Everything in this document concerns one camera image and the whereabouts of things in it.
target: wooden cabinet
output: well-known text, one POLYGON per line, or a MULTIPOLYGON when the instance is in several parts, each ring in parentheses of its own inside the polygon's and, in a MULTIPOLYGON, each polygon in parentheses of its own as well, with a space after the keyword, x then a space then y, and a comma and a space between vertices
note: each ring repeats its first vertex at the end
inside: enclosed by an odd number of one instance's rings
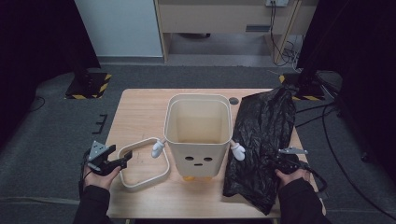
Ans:
POLYGON ((305 34, 317 1, 289 0, 286 7, 273 10, 263 0, 156 0, 164 58, 173 33, 240 34, 254 30, 268 36, 274 13, 273 34, 283 49, 290 34, 305 34))

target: black cable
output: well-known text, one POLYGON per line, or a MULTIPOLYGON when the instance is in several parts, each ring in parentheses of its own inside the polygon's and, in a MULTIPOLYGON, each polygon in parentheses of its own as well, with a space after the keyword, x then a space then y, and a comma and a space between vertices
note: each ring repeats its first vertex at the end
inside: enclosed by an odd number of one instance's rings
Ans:
MULTIPOLYGON (((325 106, 325 107, 323 108, 322 115, 325 114, 326 109, 327 109, 327 106, 325 106)), ((340 167, 342 173, 343 173, 344 176, 346 177, 346 180, 349 182, 349 184, 352 186, 352 188, 353 188, 354 190, 356 190, 356 192, 358 192, 359 195, 360 195, 367 203, 369 203, 372 207, 374 207, 375 209, 377 209, 379 212, 383 213, 384 215, 386 215, 386 216, 388 216, 388 217, 390 217, 390 218, 392 218, 393 220, 396 221, 396 217, 394 217, 393 215, 387 213, 387 212, 384 211, 382 208, 380 208, 378 205, 376 205, 375 203, 373 203, 369 198, 367 198, 367 197, 361 192, 360 189, 358 189, 358 187, 357 187, 357 186, 353 183, 353 181, 350 179, 350 177, 349 177, 349 175, 347 174, 346 170, 344 169, 344 167, 342 166, 341 162, 338 160, 337 156, 336 156, 335 153, 334 153, 334 150, 333 150, 333 148, 332 148, 332 144, 331 144, 330 139, 329 139, 329 135, 327 134, 326 123, 325 123, 325 121, 324 121, 324 117, 325 117, 325 116, 322 116, 322 124, 323 124, 323 130, 324 130, 324 133, 325 133, 325 136, 326 136, 327 144, 328 144, 328 146, 329 146, 329 148, 330 148, 330 152, 332 153, 332 155, 334 156, 335 161, 337 162, 337 165, 340 167)))
POLYGON ((335 110, 337 110, 337 108, 333 108, 331 111, 327 112, 326 114, 317 116, 317 117, 315 117, 315 118, 313 118, 313 119, 310 119, 310 120, 308 120, 308 121, 306 121, 306 122, 304 122, 304 123, 302 123, 302 124, 296 125, 295 127, 296 127, 296 128, 300 128, 301 126, 303 126, 303 125, 305 125, 305 124, 307 124, 307 123, 309 123, 309 122, 311 122, 311 121, 314 121, 314 120, 316 120, 316 119, 320 119, 320 118, 326 117, 326 116, 330 115, 332 112, 334 112, 335 110))
POLYGON ((319 192, 322 192, 327 188, 328 186, 327 181, 321 175, 319 175, 314 169, 312 169, 311 167, 305 167, 305 170, 309 171, 314 177, 316 177, 320 181, 321 187, 318 188, 319 192))
POLYGON ((283 62, 284 62, 284 63, 282 63, 282 64, 277 64, 277 63, 275 62, 275 58, 273 58, 273 64, 276 65, 276 66, 283 66, 283 65, 285 65, 285 64, 287 64, 287 63, 289 62, 290 57, 289 57, 288 60, 286 61, 286 60, 283 58, 283 56, 284 56, 283 53, 280 52, 280 49, 277 47, 277 45, 276 45, 276 43, 275 43, 274 34, 273 34, 273 28, 274 28, 274 23, 275 23, 275 16, 276 16, 276 2, 275 2, 275 1, 271 1, 271 29, 270 29, 270 34, 271 34, 271 41, 272 41, 272 43, 273 43, 273 53, 274 53, 274 56, 275 56, 275 48, 276 48, 277 52, 279 53, 280 57, 282 58, 282 60, 283 60, 283 62))
MULTIPOLYGON (((335 102, 331 102, 331 103, 326 104, 326 105, 334 105, 334 104, 335 104, 335 102)), ((302 110, 297 111, 296 114, 301 113, 301 112, 305 112, 305 111, 308 111, 308 110, 312 110, 312 109, 321 108, 321 107, 324 107, 326 105, 317 105, 317 106, 314 106, 314 107, 309 107, 307 109, 302 109, 302 110)))
POLYGON ((29 113, 35 112, 35 111, 39 110, 39 109, 40 109, 41 107, 43 107, 44 104, 46 103, 46 99, 44 99, 44 98, 41 97, 41 96, 37 96, 35 99, 36 99, 36 100, 41 99, 41 100, 43 100, 43 103, 42 103, 38 108, 29 110, 29 111, 28 111, 29 113))
POLYGON ((291 49, 283 49, 283 55, 288 57, 288 62, 290 61, 290 58, 294 58, 294 44, 291 43, 289 40, 287 41, 288 44, 291 44, 291 49))
POLYGON ((79 194, 80 199, 82 197, 82 192, 84 190, 85 178, 87 177, 88 174, 91 173, 91 171, 89 171, 86 175, 84 175, 85 165, 87 164, 87 158, 90 155, 90 152, 91 152, 91 149, 88 149, 87 151, 84 152, 84 155, 82 156, 81 173, 80 173, 79 181, 78 181, 78 194, 79 194))
POLYGON ((288 57, 288 60, 285 63, 292 63, 293 62, 293 60, 292 60, 294 58, 293 57, 293 49, 284 48, 282 55, 285 56, 285 57, 288 57))

